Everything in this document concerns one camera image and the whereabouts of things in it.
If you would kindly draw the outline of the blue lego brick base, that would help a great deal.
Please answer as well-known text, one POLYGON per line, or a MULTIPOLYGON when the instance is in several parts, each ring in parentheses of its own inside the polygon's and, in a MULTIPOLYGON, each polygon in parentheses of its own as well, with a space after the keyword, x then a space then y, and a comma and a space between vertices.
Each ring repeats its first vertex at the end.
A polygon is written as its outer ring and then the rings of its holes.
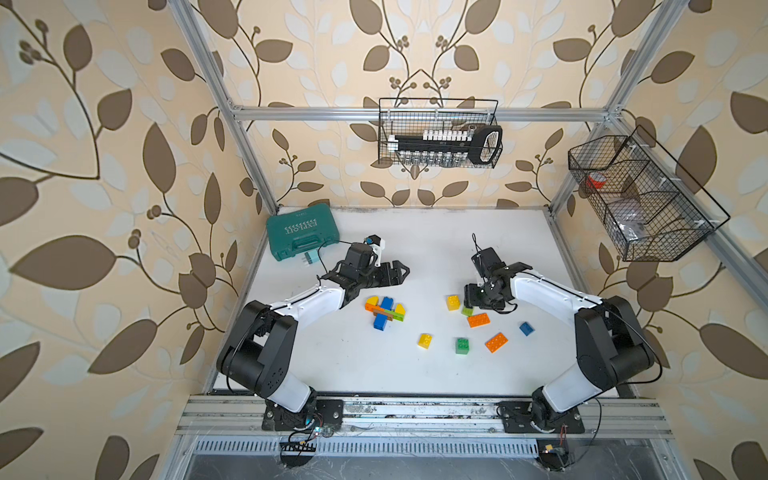
POLYGON ((388 322, 389 318, 386 315, 378 314, 374 318, 373 327, 376 330, 384 331, 388 322))

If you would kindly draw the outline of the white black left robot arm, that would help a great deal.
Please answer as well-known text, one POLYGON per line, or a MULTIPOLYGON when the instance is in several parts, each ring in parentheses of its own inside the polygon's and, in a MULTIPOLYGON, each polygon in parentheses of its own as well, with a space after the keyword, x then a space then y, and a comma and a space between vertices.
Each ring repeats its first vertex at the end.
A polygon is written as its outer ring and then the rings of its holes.
POLYGON ((298 330, 344 308, 362 290, 401 285, 409 274, 398 260, 362 269, 340 261, 315 287, 291 299, 248 302, 217 357, 218 373, 293 414, 307 412, 314 390, 290 372, 298 330))

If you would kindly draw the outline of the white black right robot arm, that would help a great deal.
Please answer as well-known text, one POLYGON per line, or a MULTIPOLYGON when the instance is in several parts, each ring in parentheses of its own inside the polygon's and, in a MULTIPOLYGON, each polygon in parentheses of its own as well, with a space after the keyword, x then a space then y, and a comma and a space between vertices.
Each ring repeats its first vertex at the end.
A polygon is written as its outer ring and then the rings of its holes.
POLYGON ((531 418, 558 418, 658 361, 631 305, 614 296, 603 299, 573 290, 538 272, 503 267, 482 284, 464 287, 465 305, 497 313, 514 301, 528 303, 573 329, 575 363, 531 395, 531 418))

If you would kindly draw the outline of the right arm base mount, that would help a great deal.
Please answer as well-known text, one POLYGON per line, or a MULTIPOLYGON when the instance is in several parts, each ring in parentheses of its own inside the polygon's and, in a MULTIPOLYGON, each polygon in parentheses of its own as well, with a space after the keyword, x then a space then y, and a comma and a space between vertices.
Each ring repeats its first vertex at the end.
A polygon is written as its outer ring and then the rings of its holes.
POLYGON ((508 434, 583 434, 586 429, 576 407, 556 412, 540 401, 502 401, 497 416, 508 434))

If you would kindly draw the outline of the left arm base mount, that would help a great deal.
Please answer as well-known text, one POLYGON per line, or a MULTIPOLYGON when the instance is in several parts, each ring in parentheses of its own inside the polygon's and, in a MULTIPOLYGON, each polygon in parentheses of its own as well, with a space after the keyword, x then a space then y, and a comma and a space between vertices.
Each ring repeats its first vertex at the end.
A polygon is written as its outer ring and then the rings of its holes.
POLYGON ((270 432, 310 432, 332 435, 341 428, 344 402, 340 399, 311 398, 298 413, 267 400, 262 429, 270 432))

